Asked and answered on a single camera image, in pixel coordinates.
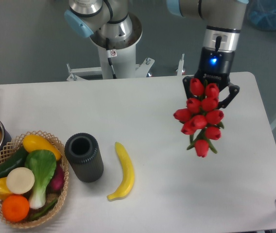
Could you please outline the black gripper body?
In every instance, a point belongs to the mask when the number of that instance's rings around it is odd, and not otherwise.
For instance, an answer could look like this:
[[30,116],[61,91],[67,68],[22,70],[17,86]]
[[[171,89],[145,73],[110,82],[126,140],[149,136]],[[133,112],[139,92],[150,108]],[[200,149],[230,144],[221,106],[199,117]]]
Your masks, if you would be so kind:
[[229,85],[230,72],[234,60],[234,51],[211,50],[203,47],[199,61],[198,70],[194,77],[202,83],[216,83],[219,90],[223,90]]

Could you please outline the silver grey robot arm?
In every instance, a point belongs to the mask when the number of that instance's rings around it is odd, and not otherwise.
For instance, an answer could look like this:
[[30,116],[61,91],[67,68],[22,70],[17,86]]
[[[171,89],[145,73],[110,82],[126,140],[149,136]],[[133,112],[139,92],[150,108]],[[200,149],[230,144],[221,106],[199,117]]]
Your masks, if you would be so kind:
[[[169,0],[170,13],[199,17],[207,21],[203,47],[195,77],[217,84],[229,95],[219,102],[226,108],[239,92],[229,79],[240,36],[245,0]],[[71,0],[64,14],[66,22],[81,37],[98,48],[104,79],[145,77],[150,62],[136,64],[136,44],[142,36],[139,19],[128,10],[126,0]]]

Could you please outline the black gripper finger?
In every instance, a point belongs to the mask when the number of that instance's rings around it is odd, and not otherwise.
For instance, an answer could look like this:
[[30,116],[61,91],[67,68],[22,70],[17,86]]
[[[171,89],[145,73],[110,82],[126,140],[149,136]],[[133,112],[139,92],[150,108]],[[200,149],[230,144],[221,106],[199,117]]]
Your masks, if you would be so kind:
[[184,86],[184,90],[185,90],[185,94],[187,98],[194,98],[195,96],[192,94],[191,90],[190,90],[190,82],[191,80],[194,78],[194,76],[185,76],[182,79],[182,83]]
[[240,87],[238,85],[234,85],[233,83],[229,83],[228,91],[228,96],[218,103],[218,109],[226,108],[231,103],[231,101],[238,95]]

